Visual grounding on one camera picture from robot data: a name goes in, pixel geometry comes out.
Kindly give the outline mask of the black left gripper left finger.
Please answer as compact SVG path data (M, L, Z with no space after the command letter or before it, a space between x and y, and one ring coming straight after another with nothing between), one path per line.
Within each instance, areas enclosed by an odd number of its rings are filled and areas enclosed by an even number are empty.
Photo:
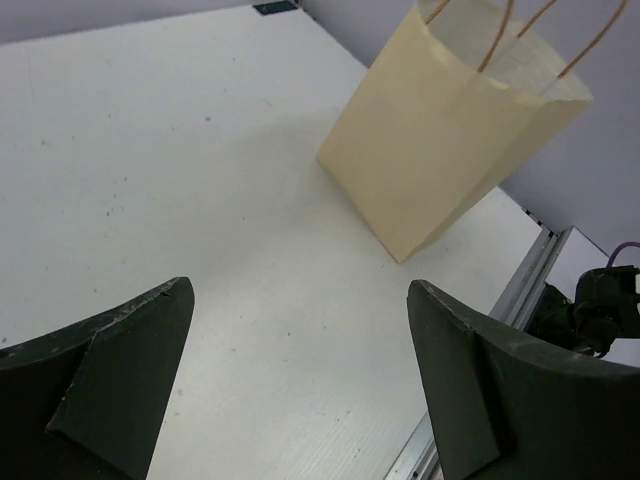
M2 478L146 478L193 311L176 277L2 349Z

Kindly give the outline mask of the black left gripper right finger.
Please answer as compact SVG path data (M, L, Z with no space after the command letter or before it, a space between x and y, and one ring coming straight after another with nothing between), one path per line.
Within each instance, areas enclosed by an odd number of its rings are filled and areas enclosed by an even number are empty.
M413 281L411 336L448 479L635 479L639 371L562 349Z

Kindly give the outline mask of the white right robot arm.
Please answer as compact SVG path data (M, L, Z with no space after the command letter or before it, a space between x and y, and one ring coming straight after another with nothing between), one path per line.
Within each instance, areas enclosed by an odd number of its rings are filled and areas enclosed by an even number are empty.
M628 265L584 273L572 307L577 338L605 357L616 339L639 338L639 269Z

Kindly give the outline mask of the brown paper bag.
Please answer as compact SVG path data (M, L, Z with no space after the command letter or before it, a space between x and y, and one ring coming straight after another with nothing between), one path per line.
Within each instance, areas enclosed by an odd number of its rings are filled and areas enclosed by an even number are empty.
M318 162L403 262L592 102L512 2L419 1L321 145Z

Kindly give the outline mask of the right black XDOF label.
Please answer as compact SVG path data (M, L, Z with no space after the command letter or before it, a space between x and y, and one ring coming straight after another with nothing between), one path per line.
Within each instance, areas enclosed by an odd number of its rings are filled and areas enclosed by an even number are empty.
M253 8L262 16L274 15L289 11L294 11L299 8L296 1L280 0L267 3L261 3L253 5Z

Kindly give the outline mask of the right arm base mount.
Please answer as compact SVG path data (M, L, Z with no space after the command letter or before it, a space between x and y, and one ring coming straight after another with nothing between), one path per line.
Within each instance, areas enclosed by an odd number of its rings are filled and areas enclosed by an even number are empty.
M568 314L572 303L555 286L545 285L525 332L558 347L572 350L576 337Z

